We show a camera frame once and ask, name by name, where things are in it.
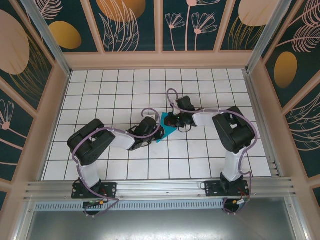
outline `ventilated metal strip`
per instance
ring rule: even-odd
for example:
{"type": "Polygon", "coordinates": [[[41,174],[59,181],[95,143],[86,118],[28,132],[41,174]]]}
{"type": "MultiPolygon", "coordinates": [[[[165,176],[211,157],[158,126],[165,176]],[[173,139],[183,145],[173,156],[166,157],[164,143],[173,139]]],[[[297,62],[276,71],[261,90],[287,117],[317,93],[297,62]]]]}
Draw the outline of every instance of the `ventilated metal strip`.
{"type": "MultiPolygon", "coordinates": [[[[104,210],[111,203],[89,208],[88,211],[104,210]]],[[[222,209],[222,199],[199,200],[152,200],[152,201],[120,201],[111,211],[145,211],[145,210],[194,210],[194,209],[222,209]]],[[[57,201],[38,202],[35,212],[76,212],[83,211],[83,202],[57,201]]]]}

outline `flower illustration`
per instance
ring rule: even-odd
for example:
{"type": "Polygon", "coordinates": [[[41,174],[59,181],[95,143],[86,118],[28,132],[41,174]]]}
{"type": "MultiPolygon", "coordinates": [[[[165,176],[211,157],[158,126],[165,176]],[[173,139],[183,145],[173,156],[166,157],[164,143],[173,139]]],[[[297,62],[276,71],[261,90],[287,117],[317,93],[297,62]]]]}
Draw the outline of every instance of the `flower illustration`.
{"type": "Polygon", "coordinates": [[[197,5],[211,5],[211,4],[217,4],[220,0],[186,0],[186,3],[190,7],[195,7],[197,5]]]}
{"type": "Polygon", "coordinates": [[[172,29],[177,29],[177,28],[181,28],[185,25],[185,22],[182,21],[183,18],[181,16],[181,13],[179,14],[171,14],[168,13],[165,15],[165,20],[166,20],[166,23],[168,24],[169,28],[170,28],[170,34],[171,34],[171,43],[172,43],[172,47],[173,47],[173,51],[175,51],[175,44],[174,44],[174,38],[173,38],[173,35],[172,35],[172,29]]]}
{"type": "Polygon", "coordinates": [[[194,50],[197,51],[197,37],[199,34],[211,33],[217,30],[217,25],[214,25],[216,22],[214,18],[214,13],[202,14],[199,19],[199,13],[192,14],[192,25],[195,33],[195,41],[194,41],[194,50]]]}
{"type": "Polygon", "coordinates": [[[6,103],[3,99],[0,100],[0,129],[8,130],[10,128],[10,122],[12,115],[14,114],[15,105],[8,101],[6,103]]]}

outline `white tile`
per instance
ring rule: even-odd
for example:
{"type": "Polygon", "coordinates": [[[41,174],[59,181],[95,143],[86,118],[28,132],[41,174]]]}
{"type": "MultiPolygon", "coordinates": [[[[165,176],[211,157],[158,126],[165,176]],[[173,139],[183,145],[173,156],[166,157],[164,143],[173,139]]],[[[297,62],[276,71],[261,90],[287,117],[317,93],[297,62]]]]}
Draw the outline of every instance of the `white tile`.
{"type": "Polygon", "coordinates": [[[148,179],[148,160],[129,160],[128,180],[148,179]]]}
{"type": "Polygon", "coordinates": [[[67,142],[75,133],[75,125],[58,125],[55,133],[55,142],[67,142]]]}
{"type": "Polygon", "coordinates": [[[149,108],[149,94],[138,94],[133,95],[132,108],[149,108]]]}
{"type": "Polygon", "coordinates": [[[254,177],[271,177],[266,157],[249,157],[249,160],[252,168],[252,175],[254,177]]]}
{"type": "Polygon", "coordinates": [[[108,160],[96,161],[98,175],[101,180],[106,180],[108,160]]]}
{"type": "Polygon", "coordinates": [[[98,158],[98,160],[108,160],[109,159],[109,151],[110,151],[110,147],[107,147],[107,149],[101,154],[101,156],[98,158]]]}
{"type": "Polygon", "coordinates": [[[168,142],[160,141],[149,145],[149,159],[167,159],[168,158],[168,142]]]}
{"type": "Polygon", "coordinates": [[[176,131],[174,131],[168,136],[168,139],[169,140],[186,140],[187,134],[185,132],[179,132],[177,129],[176,131]]]}
{"type": "Polygon", "coordinates": [[[112,119],[114,118],[113,109],[98,109],[96,111],[96,119],[101,120],[103,124],[112,124],[112,119]]]}
{"type": "Polygon", "coordinates": [[[82,96],[66,96],[63,109],[79,109],[82,96]]]}
{"type": "Polygon", "coordinates": [[[134,81],[149,81],[149,69],[134,70],[134,81]]]}
{"type": "Polygon", "coordinates": [[[132,107],[132,95],[117,95],[115,96],[116,109],[130,109],[132,107]]]}
{"type": "Polygon", "coordinates": [[[181,81],[181,70],[180,69],[166,69],[165,70],[166,81],[181,81]]]}
{"type": "Polygon", "coordinates": [[[188,159],[169,160],[170,179],[189,179],[190,169],[188,159]]]}
{"type": "Polygon", "coordinates": [[[258,139],[257,143],[248,151],[249,157],[264,157],[266,156],[264,146],[261,139],[258,139]]]}
{"type": "Polygon", "coordinates": [[[165,69],[151,69],[150,70],[150,81],[165,81],[166,70],[165,69]]]}
{"type": "Polygon", "coordinates": [[[215,81],[214,85],[217,93],[232,93],[230,81],[215,81]]]}
{"type": "Polygon", "coordinates": [[[109,150],[109,159],[128,159],[129,151],[120,147],[111,146],[109,150]]]}
{"type": "Polygon", "coordinates": [[[241,69],[228,69],[230,80],[243,80],[244,74],[241,69]]]}
{"type": "Polygon", "coordinates": [[[75,163],[75,161],[73,160],[69,160],[68,161],[68,166],[66,168],[66,172],[65,172],[65,178],[64,180],[77,180],[79,178],[79,174],[77,171],[77,165],[75,163]]]}
{"type": "Polygon", "coordinates": [[[201,104],[203,108],[218,107],[217,94],[215,93],[200,93],[201,104]]]}
{"type": "Polygon", "coordinates": [[[254,110],[252,109],[252,107],[239,107],[239,110],[249,121],[256,121],[254,110]]]}
{"type": "Polygon", "coordinates": [[[132,82],[134,80],[134,70],[119,70],[119,82],[132,82]]]}
{"type": "Polygon", "coordinates": [[[149,94],[149,82],[135,81],[133,84],[133,94],[149,94]]]}
{"type": "Polygon", "coordinates": [[[114,124],[129,124],[131,109],[115,109],[113,123],[114,124]]]}
{"type": "Polygon", "coordinates": [[[233,107],[235,105],[234,96],[232,93],[218,93],[219,107],[233,107]]]}
{"type": "Polygon", "coordinates": [[[150,82],[150,93],[151,94],[165,94],[166,93],[166,82],[165,81],[151,81],[150,82]]]}
{"type": "Polygon", "coordinates": [[[207,158],[208,149],[206,140],[188,139],[189,158],[207,158]]]}
{"type": "Polygon", "coordinates": [[[209,161],[212,178],[220,178],[220,174],[225,168],[226,158],[210,158],[209,161]]]}
{"type": "Polygon", "coordinates": [[[62,110],[59,125],[75,125],[79,110],[62,110]]]}
{"type": "Polygon", "coordinates": [[[211,178],[209,159],[195,158],[190,159],[190,174],[192,179],[211,178]]]}
{"type": "Polygon", "coordinates": [[[103,70],[90,70],[86,77],[86,82],[101,82],[103,70]]]}
{"type": "Polygon", "coordinates": [[[82,70],[82,71],[72,71],[70,82],[78,82],[78,83],[84,83],[87,78],[88,71],[82,70]]]}
{"type": "Polygon", "coordinates": [[[115,108],[115,95],[100,95],[98,102],[98,109],[114,109],[115,108]]]}
{"type": "Polygon", "coordinates": [[[198,80],[213,80],[211,69],[197,69],[198,80]]]}
{"type": "Polygon", "coordinates": [[[201,100],[200,100],[200,94],[199,93],[188,93],[187,94],[191,100],[192,105],[194,106],[194,108],[197,110],[199,108],[201,108],[201,100]]]}
{"type": "Polygon", "coordinates": [[[148,147],[140,147],[136,150],[129,151],[129,159],[148,159],[148,147]]]}
{"type": "Polygon", "coordinates": [[[234,93],[233,96],[237,107],[251,107],[248,93],[234,93]]]}
{"type": "Polygon", "coordinates": [[[195,69],[181,69],[182,80],[197,80],[197,71],[195,69]]]}
{"type": "Polygon", "coordinates": [[[232,87],[232,92],[234,92],[234,93],[247,93],[248,92],[245,81],[232,80],[232,81],[230,81],[230,83],[231,83],[231,87],[232,87]]]}
{"type": "Polygon", "coordinates": [[[187,141],[185,140],[169,141],[169,158],[171,159],[188,158],[187,141]]]}
{"type": "Polygon", "coordinates": [[[98,95],[84,95],[82,97],[80,109],[97,109],[98,99],[98,95]]]}
{"type": "Polygon", "coordinates": [[[68,160],[69,154],[70,148],[66,142],[54,142],[49,160],[68,160]]]}
{"type": "Polygon", "coordinates": [[[132,109],[132,113],[131,113],[131,123],[132,124],[138,125],[139,123],[141,123],[141,121],[143,120],[143,117],[141,116],[142,110],[143,110],[143,108],[132,109]]]}
{"type": "Polygon", "coordinates": [[[98,95],[100,93],[100,82],[86,82],[83,95],[98,95]]]}
{"type": "Polygon", "coordinates": [[[104,70],[102,82],[117,82],[119,70],[104,70]]]}
{"type": "Polygon", "coordinates": [[[84,93],[85,83],[71,82],[66,95],[82,95],[84,93]]]}
{"type": "Polygon", "coordinates": [[[210,158],[225,158],[226,149],[219,140],[207,140],[206,141],[210,158]]]}
{"type": "Polygon", "coordinates": [[[212,69],[214,80],[229,80],[227,69],[212,69]]]}
{"type": "Polygon", "coordinates": [[[214,94],[216,92],[214,81],[199,81],[199,89],[202,94],[214,94]]]}
{"type": "Polygon", "coordinates": [[[168,179],[169,162],[168,159],[149,160],[149,179],[168,179]]]}
{"type": "Polygon", "coordinates": [[[183,81],[182,87],[184,94],[199,93],[198,81],[183,81]]]}
{"type": "Polygon", "coordinates": [[[101,95],[116,94],[117,83],[116,82],[103,82],[101,83],[101,95]]]}
{"type": "Polygon", "coordinates": [[[65,178],[68,161],[48,161],[44,180],[61,181],[65,178]]]}
{"type": "Polygon", "coordinates": [[[253,124],[253,126],[255,127],[256,132],[258,133],[257,137],[260,139],[260,138],[261,138],[261,135],[260,135],[260,131],[259,131],[259,128],[258,128],[257,123],[256,123],[256,122],[253,122],[252,124],[253,124]]]}
{"type": "Polygon", "coordinates": [[[203,126],[192,127],[186,135],[188,137],[188,140],[206,139],[205,128],[203,126]]]}
{"type": "Polygon", "coordinates": [[[80,110],[78,120],[76,122],[77,125],[88,124],[96,117],[96,109],[84,109],[80,110]]]}
{"type": "Polygon", "coordinates": [[[118,82],[116,94],[132,94],[134,82],[118,82]]]}
{"type": "Polygon", "coordinates": [[[150,108],[166,108],[167,96],[165,94],[151,94],[150,108]]]}
{"type": "Polygon", "coordinates": [[[126,180],[128,160],[109,160],[106,174],[107,180],[126,180]]]}
{"type": "Polygon", "coordinates": [[[174,89],[178,94],[182,94],[182,82],[181,81],[166,81],[166,90],[174,89]]]}
{"type": "Polygon", "coordinates": [[[206,139],[220,139],[217,129],[215,127],[206,126],[205,129],[205,137],[206,139]]]}

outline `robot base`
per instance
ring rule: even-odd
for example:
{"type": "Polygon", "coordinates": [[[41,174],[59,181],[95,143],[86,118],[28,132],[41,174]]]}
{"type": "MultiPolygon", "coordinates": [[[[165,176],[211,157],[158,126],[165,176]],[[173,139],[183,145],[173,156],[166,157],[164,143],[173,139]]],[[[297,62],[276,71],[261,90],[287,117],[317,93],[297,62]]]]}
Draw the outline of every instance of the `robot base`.
{"type": "MultiPolygon", "coordinates": [[[[95,193],[109,198],[115,198],[117,192],[116,182],[101,182],[101,180],[91,187],[95,193]]],[[[72,185],[72,199],[101,199],[100,197],[89,192],[81,180],[72,185]]]]}

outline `wire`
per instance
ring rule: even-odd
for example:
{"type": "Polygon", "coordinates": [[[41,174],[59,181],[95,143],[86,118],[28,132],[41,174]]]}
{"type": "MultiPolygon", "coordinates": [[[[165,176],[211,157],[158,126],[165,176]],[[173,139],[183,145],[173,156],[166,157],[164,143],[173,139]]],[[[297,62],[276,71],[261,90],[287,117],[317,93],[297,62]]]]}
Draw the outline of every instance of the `wire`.
{"type": "MultiPolygon", "coordinates": [[[[180,112],[189,113],[189,114],[197,114],[197,113],[218,113],[218,114],[220,114],[220,113],[228,113],[228,114],[232,114],[232,115],[235,115],[235,116],[243,119],[243,120],[246,121],[246,122],[250,125],[250,127],[253,129],[253,132],[254,132],[254,141],[253,141],[253,143],[252,143],[250,146],[248,146],[248,147],[242,152],[242,154],[241,154],[241,156],[240,156],[240,159],[239,159],[239,164],[238,164],[238,171],[239,171],[240,174],[242,174],[242,175],[248,175],[248,174],[249,174],[249,196],[248,196],[248,198],[250,198],[250,197],[251,197],[251,190],[252,190],[252,173],[251,173],[251,171],[242,172],[242,171],[241,171],[241,166],[242,166],[242,161],[243,161],[243,158],[244,158],[245,153],[246,153],[248,150],[252,149],[252,148],[256,145],[256,143],[257,143],[257,141],[258,141],[258,133],[257,133],[257,130],[256,130],[255,126],[254,126],[246,117],[244,117],[243,115],[241,115],[241,114],[239,114],[239,113],[237,113],[237,112],[234,112],[234,111],[230,111],[230,110],[224,110],[224,109],[220,109],[220,108],[219,108],[218,110],[215,110],[215,109],[208,109],[208,110],[200,109],[200,110],[197,110],[197,111],[189,111],[189,110],[181,109],[181,108],[175,106],[175,105],[173,104],[173,102],[170,100],[170,97],[169,97],[169,92],[170,92],[170,91],[173,91],[173,92],[175,93],[176,99],[178,99],[178,92],[177,92],[175,89],[173,89],[173,88],[169,88],[169,89],[166,91],[166,98],[168,99],[168,102],[170,103],[170,105],[171,105],[173,108],[179,110],[180,112]]],[[[223,210],[225,213],[228,213],[228,212],[229,212],[229,213],[233,213],[233,212],[231,212],[231,211],[229,211],[228,209],[225,208],[225,205],[226,205],[226,201],[227,201],[227,200],[228,200],[228,198],[225,198],[225,199],[223,200],[223,205],[222,205],[223,208],[222,208],[222,210],[223,210]]],[[[239,209],[239,210],[236,211],[236,212],[239,213],[240,211],[242,211],[242,210],[244,209],[244,207],[245,207],[245,206],[243,206],[241,209],[239,209]]]]}

